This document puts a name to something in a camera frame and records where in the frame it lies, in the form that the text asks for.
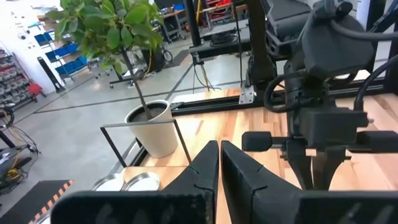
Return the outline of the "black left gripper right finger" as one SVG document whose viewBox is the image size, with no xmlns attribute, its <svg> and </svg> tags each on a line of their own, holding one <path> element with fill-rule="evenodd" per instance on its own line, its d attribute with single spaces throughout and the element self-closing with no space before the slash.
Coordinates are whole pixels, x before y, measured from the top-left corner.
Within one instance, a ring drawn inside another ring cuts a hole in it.
<svg viewBox="0 0 398 224">
<path fill-rule="evenodd" d="M 232 224 L 295 224 L 300 189 L 229 141 L 221 142 L 221 172 Z"/>
</svg>

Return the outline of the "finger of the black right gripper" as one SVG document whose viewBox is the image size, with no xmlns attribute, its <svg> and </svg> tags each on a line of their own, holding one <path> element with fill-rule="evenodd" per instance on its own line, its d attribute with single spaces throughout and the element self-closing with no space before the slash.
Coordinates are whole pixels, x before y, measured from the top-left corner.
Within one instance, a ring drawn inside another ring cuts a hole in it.
<svg viewBox="0 0 398 224">
<path fill-rule="evenodd" d="M 315 190 L 329 190 L 335 171 L 342 162 L 341 157 L 312 157 L 313 188 Z"/>
<path fill-rule="evenodd" d="M 303 190 L 314 189 L 311 173 L 311 160 L 311 157 L 298 157 L 288 160 L 288 163 Z"/>
</svg>

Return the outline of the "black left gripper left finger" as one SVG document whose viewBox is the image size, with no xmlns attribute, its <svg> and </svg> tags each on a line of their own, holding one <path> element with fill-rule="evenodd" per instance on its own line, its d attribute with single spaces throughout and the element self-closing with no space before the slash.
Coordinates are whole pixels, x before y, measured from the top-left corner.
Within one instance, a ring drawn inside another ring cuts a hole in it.
<svg viewBox="0 0 398 224">
<path fill-rule="evenodd" d="M 219 146 L 215 140 L 209 141 L 194 160 L 177 176 L 163 192 L 190 192 L 218 188 Z"/>
</svg>

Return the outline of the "black-framed wooden shelf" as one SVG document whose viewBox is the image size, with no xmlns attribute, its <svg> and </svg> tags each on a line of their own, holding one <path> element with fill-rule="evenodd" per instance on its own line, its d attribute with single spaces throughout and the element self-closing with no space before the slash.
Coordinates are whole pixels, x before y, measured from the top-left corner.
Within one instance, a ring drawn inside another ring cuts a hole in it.
<svg viewBox="0 0 398 224">
<path fill-rule="evenodd" d="M 185 141 L 182 137 L 181 130 L 178 126 L 177 120 L 176 119 L 168 119 L 168 120 L 163 120 L 163 121 L 141 121 L 141 122 L 135 122 L 135 123 L 120 123 L 120 124 L 108 124 L 100 127 L 101 132 L 103 133 L 103 136 L 106 138 L 108 144 L 111 146 L 111 149 L 114 151 L 115 155 L 119 159 L 121 165 L 123 166 L 123 170 L 120 173 L 115 173 L 115 174 L 121 174 L 124 179 L 124 184 L 131 180 L 134 176 L 143 173 L 143 172 L 154 172 L 159 176 L 160 179 L 160 187 L 159 189 L 164 189 L 169 183 L 171 183 L 174 179 L 177 178 L 178 175 L 180 175 L 183 170 L 185 169 L 184 166 L 177 166 L 177 167 L 170 167 L 170 166 L 162 166 L 162 167 L 156 167 L 156 166 L 136 166 L 135 163 L 139 162 L 140 158 L 144 157 L 144 154 L 140 152 L 132 162 L 130 166 L 128 166 L 123 157 L 120 155 L 117 147 L 115 146 L 113 140 L 111 139 L 110 135 L 107 132 L 108 128 L 118 128 L 118 127 L 130 127 L 130 126 L 147 126 L 147 125 L 155 125 L 155 124 L 166 124 L 166 123 L 172 123 L 174 125 L 174 128 L 178 134 L 178 138 L 181 142 L 181 145 L 183 147 L 183 150 L 185 152 L 186 158 L 188 162 L 191 162 L 191 157 L 189 155 L 189 152 L 187 150 Z"/>
</svg>

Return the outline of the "green plant in white pot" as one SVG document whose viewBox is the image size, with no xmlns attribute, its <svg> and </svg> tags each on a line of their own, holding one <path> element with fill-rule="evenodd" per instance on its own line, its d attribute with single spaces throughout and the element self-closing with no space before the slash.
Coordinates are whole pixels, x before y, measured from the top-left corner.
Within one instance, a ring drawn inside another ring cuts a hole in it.
<svg viewBox="0 0 398 224">
<path fill-rule="evenodd" d="M 145 72 L 134 69 L 129 58 L 135 48 L 155 52 L 163 43 L 154 29 L 154 23 L 162 21 L 159 8 L 149 0 L 60 0 L 60 8 L 46 16 L 57 21 L 57 40 L 69 34 L 84 57 L 100 58 L 103 67 L 131 74 L 140 104 L 125 122 L 150 156 L 162 158 L 173 153 L 178 137 L 169 121 L 170 104 L 144 99 L 138 81 Z"/>
</svg>

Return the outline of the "small tripod stand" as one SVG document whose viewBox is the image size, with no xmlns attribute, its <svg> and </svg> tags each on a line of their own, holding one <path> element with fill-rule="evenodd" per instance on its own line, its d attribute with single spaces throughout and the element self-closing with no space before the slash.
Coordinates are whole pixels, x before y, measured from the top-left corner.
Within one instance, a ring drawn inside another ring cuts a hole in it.
<svg viewBox="0 0 398 224">
<path fill-rule="evenodd" d="M 205 87 L 207 91 L 210 90 L 221 90 L 220 87 L 214 87 L 207 75 L 207 72 L 204 67 L 204 61 L 200 58 L 198 53 L 191 53 L 192 56 L 192 65 L 193 65 L 193 87 L 192 90 L 195 92 L 195 82 L 197 81 L 201 86 Z M 197 72 L 197 66 L 200 67 L 201 74 L 203 78 L 200 78 Z"/>
</svg>

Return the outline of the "grey cart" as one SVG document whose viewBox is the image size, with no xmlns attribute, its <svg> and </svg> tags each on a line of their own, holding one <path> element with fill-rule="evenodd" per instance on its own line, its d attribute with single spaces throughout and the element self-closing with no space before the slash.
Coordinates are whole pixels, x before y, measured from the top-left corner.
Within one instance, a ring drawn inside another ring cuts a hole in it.
<svg viewBox="0 0 398 224">
<path fill-rule="evenodd" d="M 250 44 L 250 31 L 249 31 L 249 22 L 247 19 L 241 20 L 238 22 L 239 33 L 241 37 L 241 41 L 238 40 L 218 46 L 211 46 L 211 36 L 214 34 L 218 34 L 221 32 L 230 32 L 232 34 L 236 34 L 236 24 L 234 22 L 230 22 L 227 24 L 223 24 L 220 26 L 215 26 L 211 31 L 202 34 L 201 40 L 203 40 L 202 44 L 197 47 L 190 47 L 189 52 L 191 54 L 197 53 L 201 58 L 213 57 L 217 55 L 224 54 L 232 54 L 239 52 L 239 46 L 241 46 L 242 52 L 247 52 L 251 50 Z"/>
</svg>

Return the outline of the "shelving with blue bins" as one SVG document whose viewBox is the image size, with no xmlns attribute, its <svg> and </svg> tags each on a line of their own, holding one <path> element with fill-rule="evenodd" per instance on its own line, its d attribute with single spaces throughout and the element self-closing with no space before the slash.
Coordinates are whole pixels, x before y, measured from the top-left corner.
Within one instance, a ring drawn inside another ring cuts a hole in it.
<svg viewBox="0 0 398 224">
<path fill-rule="evenodd" d="M 34 35 L 35 41 L 45 51 L 45 56 L 54 66 L 62 80 L 71 78 L 87 66 L 87 59 L 78 50 L 78 45 L 69 34 L 65 34 L 61 41 L 55 41 L 55 32 L 50 30 Z"/>
</svg>

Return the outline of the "black mat with orange stripes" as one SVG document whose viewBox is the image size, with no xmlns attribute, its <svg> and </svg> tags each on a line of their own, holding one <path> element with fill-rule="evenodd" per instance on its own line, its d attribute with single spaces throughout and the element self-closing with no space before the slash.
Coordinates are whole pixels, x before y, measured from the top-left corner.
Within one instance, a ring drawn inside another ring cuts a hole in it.
<svg viewBox="0 0 398 224">
<path fill-rule="evenodd" d="M 33 224 L 55 205 L 73 180 L 43 180 L 35 184 L 2 217 L 0 224 Z"/>
</svg>

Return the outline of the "red stool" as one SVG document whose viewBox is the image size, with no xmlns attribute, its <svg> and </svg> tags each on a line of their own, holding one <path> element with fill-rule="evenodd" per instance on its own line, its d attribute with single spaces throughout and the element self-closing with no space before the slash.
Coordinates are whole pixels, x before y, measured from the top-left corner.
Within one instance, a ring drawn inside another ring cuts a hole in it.
<svg viewBox="0 0 398 224">
<path fill-rule="evenodd" d="M 28 86 L 27 91 L 32 97 L 43 94 L 42 87 L 37 83 L 31 83 Z"/>
</svg>

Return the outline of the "parts drawer rack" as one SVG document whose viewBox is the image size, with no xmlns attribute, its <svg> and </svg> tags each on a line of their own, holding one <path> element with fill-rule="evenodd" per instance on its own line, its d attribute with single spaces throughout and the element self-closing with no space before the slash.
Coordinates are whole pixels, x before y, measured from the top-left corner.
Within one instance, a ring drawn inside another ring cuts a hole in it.
<svg viewBox="0 0 398 224">
<path fill-rule="evenodd" d="M 15 56 L 0 47 L 0 103 L 13 103 L 18 107 L 35 101 L 29 87 L 30 80 Z"/>
</svg>

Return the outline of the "black aluminium table frame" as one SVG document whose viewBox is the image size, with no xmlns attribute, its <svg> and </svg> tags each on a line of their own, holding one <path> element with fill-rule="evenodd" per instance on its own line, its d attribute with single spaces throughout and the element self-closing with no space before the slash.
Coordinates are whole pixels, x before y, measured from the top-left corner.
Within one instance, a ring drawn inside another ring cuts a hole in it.
<svg viewBox="0 0 398 224">
<path fill-rule="evenodd" d="M 356 80 L 346 86 L 331 86 L 330 94 L 336 99 L 351 98 L 357 94 L 363 83 L 363 80 Z M 366 90 L 365 95 L 376 95 L 376 101 L 380 104 L 380 107 L 398 121 L 398 84 L 390 86 L 385 78 L 377 78 Z M 241 104 L 239 96 L 234 95 L 195 101 L 175 100 L 171 103 L 171 110 L 173 116 L 183 116 L 258 108 L 262 105 L 262 98 L 259 96 L 255 96 L 253 102 Z"/>
</svg>

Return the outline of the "black leaning post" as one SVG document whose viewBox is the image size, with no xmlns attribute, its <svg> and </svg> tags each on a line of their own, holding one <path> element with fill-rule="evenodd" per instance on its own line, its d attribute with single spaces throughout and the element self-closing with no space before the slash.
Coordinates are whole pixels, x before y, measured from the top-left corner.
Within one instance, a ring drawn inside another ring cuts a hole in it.
<svg viewBox="0 0 398 224">
<path fill-rule="evenodd" d="M 50 81 L 52 82 L 53 86 L 55 87 L 55 91 L 57 93 L 60 93 L 62 91 L 65 91 L 65 88 L 60 84 L 60 82 L 56 79 L 55 75 L 49 68 L 49 66 L 46 64 L 45 60 L 42 57 L 37 57 L 37 61 L 40 63 L 41 67 L 49 77 Z"/>
</svg>

